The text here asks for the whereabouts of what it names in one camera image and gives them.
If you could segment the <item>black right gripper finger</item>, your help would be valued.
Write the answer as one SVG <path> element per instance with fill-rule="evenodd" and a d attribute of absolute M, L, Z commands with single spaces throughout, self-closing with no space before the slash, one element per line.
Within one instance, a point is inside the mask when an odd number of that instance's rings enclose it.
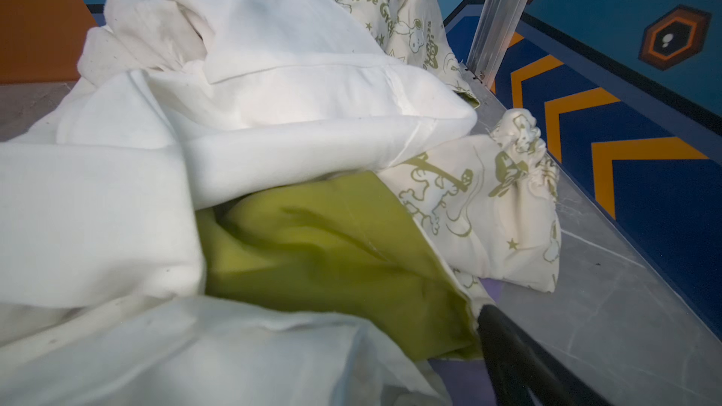
<path fill-rule="evenodd" d="M 610 405 L 496 306 L 481 309 L 478 331 L 497 404 Z"/>

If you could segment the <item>purple cloth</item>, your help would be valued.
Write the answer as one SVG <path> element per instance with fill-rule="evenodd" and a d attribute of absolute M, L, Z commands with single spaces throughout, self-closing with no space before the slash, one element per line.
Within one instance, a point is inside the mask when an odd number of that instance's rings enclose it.
<path fill-rule="evenodd" d="M 492 302 L 500 299 L 501 281 L 454 273 L 469 293 L 481 295 L 483 299 L 489 297 Z M 482 359 L 432 359 L 430 365 L 443 381 L 453 405 L 496 405 L 492 382 Z"/>

